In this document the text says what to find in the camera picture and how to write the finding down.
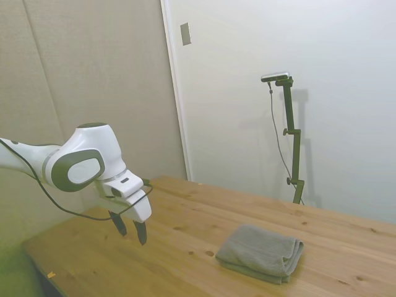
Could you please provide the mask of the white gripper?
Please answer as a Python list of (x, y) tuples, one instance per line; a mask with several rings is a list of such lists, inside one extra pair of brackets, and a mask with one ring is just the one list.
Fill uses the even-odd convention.
[(112, 181), (95, 181), (95, 189), (99, 193), (99, 204), (108, 209), (108, 213), (121, 236), (127, 235), (127, 228), (117, 213), (122, 213), (134, 220), (139, 243), (147, 242), (146, 221), (152, 214), (147, 193), (143, 190), (141, 179), (115, 179)]

